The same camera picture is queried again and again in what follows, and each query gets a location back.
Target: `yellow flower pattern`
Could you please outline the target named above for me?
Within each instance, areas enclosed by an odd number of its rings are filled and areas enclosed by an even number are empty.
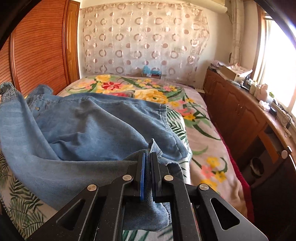
[[[103,93],[104,92],[104,89],[102,88],[101,85],[97,85],[95,91],[96,91],[96,93]]]
[[[220,165],[220,162],[217,157],[208,157],[207,163],[211,166],[211,168],[218,167]]]
[[[194,100],[191,99],[191,98],[188,98],[187,101],[190,102],[190,103],[194,103]]]
[[[177,88],[173,85],[170,85],[169,88],[172,90],[172,91],[177,91]]]
[[[215,178],[219,181],[219,182],[223,182],[226,180],[226,176],[224,172],[216,172],[215,174]]]
[[[130,84],[130,85],[122,85],[119,89],[120,91],[127,91],[127,90],[135,90],[136,88],[132,84]]]
[[[193,121],[195,119],[195,116],[193,114],[190,114],[190,115],[183,116],[183,118],[189,121]]]
[[[176,107],[179,107],[179,106],[180,106],[180,103],[177,102],[177,101],[172,101],[172,102],[170,102],[170,105],[171,105],[173,108],[176,108]]]
[[[160,91],[155,90],[155,89],[136,90],[135,91],[135,98],[136,99],[141,99],[141,100],[157,102],[157,103],[160,103],[160,104],[168,103],[168,99],[163,94],[163,92],[160,92]]]
[[[111,75],[109,75],[109,74],[103,74],[103,75],[96,76],[96,80],[100,81],[101,83],[109,82],[110,78],[111,78]]]

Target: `blue jeans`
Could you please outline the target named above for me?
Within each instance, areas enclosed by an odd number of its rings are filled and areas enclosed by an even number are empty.
[[[25,100],[9,83],[0,104],[0,141],[17,179],[59,210],[87,185],[109,184],[146,153],[144,201],[127,204],[124,229],[157,231],[170,223],[169,204],[152,201],[149,153],[183,178],[187,150],[169,128],[166,105],[79,93],[52,95],[45,85]]]

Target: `floral bedspread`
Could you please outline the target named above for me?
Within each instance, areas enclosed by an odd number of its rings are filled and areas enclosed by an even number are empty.
[[[235,175],[227,149],[209,119],[203,99],[194,89],[156,79],[98,75],[70,84],[59,96],[83,92],[167,104],[169,126],[188,150],[188,157],[179,162],[184,181],[192,185],[207,183],[241,214],[247,216],[242,185]],[[56,210],[38,199],[15,178],[2,154],[0,200],[25,239],[56,213]],[[172,239],[171,225],[158,232],[123,232],[123,241]]]

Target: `round knob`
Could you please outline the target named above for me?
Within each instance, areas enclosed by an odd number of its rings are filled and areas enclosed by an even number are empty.
[[[283,159],[286,159],[286,158],[288,157],[288,152],[287,152],[286,150],[283,150],[283,151],[281,152],[281,157],[282,157]]]
[[[171,176],[171,175],[165,175],[164,178],[165,178],[166,181],[172,181],[174,179],[174,177]]]
[[[95,191],[96,185],[94,185],[94,184],[88,185],[87,190],[89,190],[90,192]]]
[[[209,190],[209,186],[205,183],[200,184],[200,190],[206,191]]]
[[[122,177],[122,179],[125,180],[125,181],[129,181],[129,180],[131,180],[131,175],[124,175]]]

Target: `wooden wardrobe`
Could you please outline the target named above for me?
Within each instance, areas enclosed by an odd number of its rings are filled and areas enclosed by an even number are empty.
[[[54,94],[79,79],[79,2],[42,0],[17,25],[0,51],[0,83],[26,96],[39,84]]]

